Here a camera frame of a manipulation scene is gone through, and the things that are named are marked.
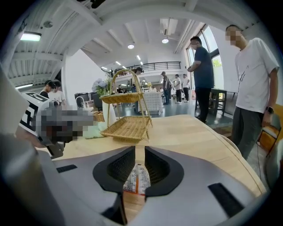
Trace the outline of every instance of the railing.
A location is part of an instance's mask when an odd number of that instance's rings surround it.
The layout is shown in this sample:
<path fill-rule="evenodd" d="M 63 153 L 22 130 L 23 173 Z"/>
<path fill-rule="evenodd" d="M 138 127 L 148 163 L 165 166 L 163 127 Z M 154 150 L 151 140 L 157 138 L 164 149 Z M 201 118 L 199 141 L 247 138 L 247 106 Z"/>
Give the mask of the railing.
<path fill-rule="evenodd" d="M 173 62 L 157 62 L 157 63 L 149 63 L 149 64 L 144 64 L 144 65 L 134 65 L 131 67 L 127 67 L 127 69 L 133 70 L 136 69 L 137 67 L 142 68 L 143 72 L 150 72 L 150 71 L 155 71 L 155 70 L 170 70 L 170 69 L 181 69 L 181 62 L 179 61 L 173 61 Z M 121 70 L 120 69 L 116 69 L 113 72 L 106 72 L 108 74 L 110 74 L 111 77 L 113 77 L 113 75 Z M 123 75 L 128 75 L 129 72 L 121 72 L 121 74 L 119 76 L 123 76 Z"/>

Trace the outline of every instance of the gray pants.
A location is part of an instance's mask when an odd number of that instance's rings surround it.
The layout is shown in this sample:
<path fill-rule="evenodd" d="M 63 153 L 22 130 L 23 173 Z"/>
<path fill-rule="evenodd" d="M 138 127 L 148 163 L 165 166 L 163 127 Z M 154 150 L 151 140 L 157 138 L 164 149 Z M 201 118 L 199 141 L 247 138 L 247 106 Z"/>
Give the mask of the gray pants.
<path fill-rule="evenodd" d="M 232 141 L 247 159 L 260 133 L 263 114 L 236 107 L 233 116 Z"/>

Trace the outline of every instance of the wicker basket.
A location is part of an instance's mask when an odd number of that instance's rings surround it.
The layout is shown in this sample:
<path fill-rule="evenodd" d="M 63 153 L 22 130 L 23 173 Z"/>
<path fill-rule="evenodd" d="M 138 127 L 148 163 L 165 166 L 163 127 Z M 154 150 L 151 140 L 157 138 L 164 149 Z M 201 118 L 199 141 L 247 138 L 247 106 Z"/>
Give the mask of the wicker basket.
<path fill-rule="evenodd" d="M 97 122 L 105 122 L 104 117 L 103 117 L 103 112 L 94 112 L 93 114 L 93 120 Z"/>
<path fill-rule="evenodd" d="M 149 116 L 125 116 L 101 132 L 101 134 L 121 139 L 142 140 L 145 133 L 147 133 L 149 122 Z"/>
<path fill-rule="evenodd" d="M 149 122 L 152 125 L 151 117 L 144 115 L 144 110 L 142 109 L 141 106 L 141 100 L 145 103 L 143 93 L 140 87 L 140 84 L 138 82 L 137 75 L 132 71 L 128 69 L 122 69 L 118 72 L 115 73 L 113 76 L 112 82 L 111 82 L 111 87 L 110 87 L 110 93 L 112 93 L 112 85 L 114 84 L 114 88 L 116 90 L 116 84 L 115 80 L 118 74 L 121 72 L 128 71 L 133 75 L 133 78 L 135 80 L 137 92 L 136 93 L 128 93 L 128 94 L 114 94 L 114 95 L 106 95 L 100 97 L 102 101 L 105 103 L 109 104 L 108 105 L 108 120 L 107 120 L 107 129 L 101 132 L 103 136 L 112 136 L 116 138 L 121 138 L 121 139 L 129 139 L 129 140 L 142 140 L 145 133 L 148 136 L 147 132 L 147 127 L 149 126 Z M 117 108 L 118 111 L 118 117 L 119 120 L 116 121 L 113 125 L 109 126 L 109 109 L 110 109 L 110 104 L 115 104 L 115 103 L 133 103 L 138 101 L 141 107 L 141 114 L 142 116 L 127 116 L 123 117 L 120 119 L 120 112 L 119 108 Z M 146 111 L 149 114 L 149 111 L 147 109 L 146 103 L 145 103 L 145 108 Z"/>

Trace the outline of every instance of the smartwatch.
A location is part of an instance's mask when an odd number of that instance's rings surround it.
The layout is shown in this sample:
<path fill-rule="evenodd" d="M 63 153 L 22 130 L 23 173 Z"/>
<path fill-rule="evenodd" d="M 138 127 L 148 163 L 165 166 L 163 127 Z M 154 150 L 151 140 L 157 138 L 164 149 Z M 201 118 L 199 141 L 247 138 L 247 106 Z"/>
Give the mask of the smartwatch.
<path fill-rule="evenodd" d="M 273 114 L 274 113 L 274 110 L 273 110 L 272 107 L 266 107 L 265 110 L 268 111 L 269 114 Z"/>

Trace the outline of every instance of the wooden table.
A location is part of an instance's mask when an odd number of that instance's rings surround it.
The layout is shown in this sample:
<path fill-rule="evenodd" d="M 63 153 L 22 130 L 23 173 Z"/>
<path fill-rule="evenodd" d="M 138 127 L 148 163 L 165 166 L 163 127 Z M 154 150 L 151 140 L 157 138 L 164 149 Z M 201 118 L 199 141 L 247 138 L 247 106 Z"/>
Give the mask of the wooden table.
<path fill-rule="evenodd" d="M 152 121 L 153 127 L 149 127 L 149 141 L 144 138 L 139 143 L 129 143 L 112 137 L 79 139 L 67 143 L 64 156 L 58 159 L 88 156 L 135 145 L 136 163 L 143 164 L 144 147 L 154 146 L 210 161 L 243 183 L 255 196 L 266 192 L 259 177 L 241 154 L 219 134 L 196 118 L 189 115 L 177 115 L 153 118 Z M 143 196 L 132 199 L 127 196 L 126 202 L 129 205 L 125 203 L 125 208 L 127 216 L 131 215 L 128 217 L 129 221 L 141 209 L 143 199 Z"/>

